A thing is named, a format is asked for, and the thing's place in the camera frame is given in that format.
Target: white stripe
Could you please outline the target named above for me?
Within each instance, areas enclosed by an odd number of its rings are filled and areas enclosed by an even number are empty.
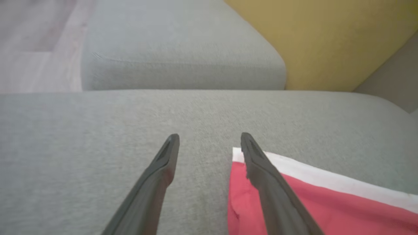
[[[244,163],[241,148],[233,148],[232,161]],[[356,195],[418,213],[418,195],[399,192],[325,171],[278,154],[264,152],[280,173],[314,186]]]

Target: wooden floor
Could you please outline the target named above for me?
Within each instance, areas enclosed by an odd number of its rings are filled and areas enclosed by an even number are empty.
[[[0,93],[79,92],[96,0],[0,0]]]

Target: yellow fabric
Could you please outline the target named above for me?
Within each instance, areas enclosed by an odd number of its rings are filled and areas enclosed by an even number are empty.
[[[418,0],[226,0],[279,52],[287,89],[352,91],[418,29]]]

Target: gray cushion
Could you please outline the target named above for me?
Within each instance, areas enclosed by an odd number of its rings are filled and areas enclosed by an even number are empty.
[[[84,90],[283,89],[277,51],[221,0],[99,0]]]
[[[226,234],[232,147],[418,194],[418,131],[381,98],[338,92],[107,91],[0,96],[2,234],[99,234],[169,134],[159,234]]]

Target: red cloth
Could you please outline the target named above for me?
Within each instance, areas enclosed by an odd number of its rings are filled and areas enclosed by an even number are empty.
[[[229,235],[267,235],[258,190],[246,178],[245,164],[232,163],[228,198]],[[326,235],[418,234],[418,214],[313,186],[283,175]]]

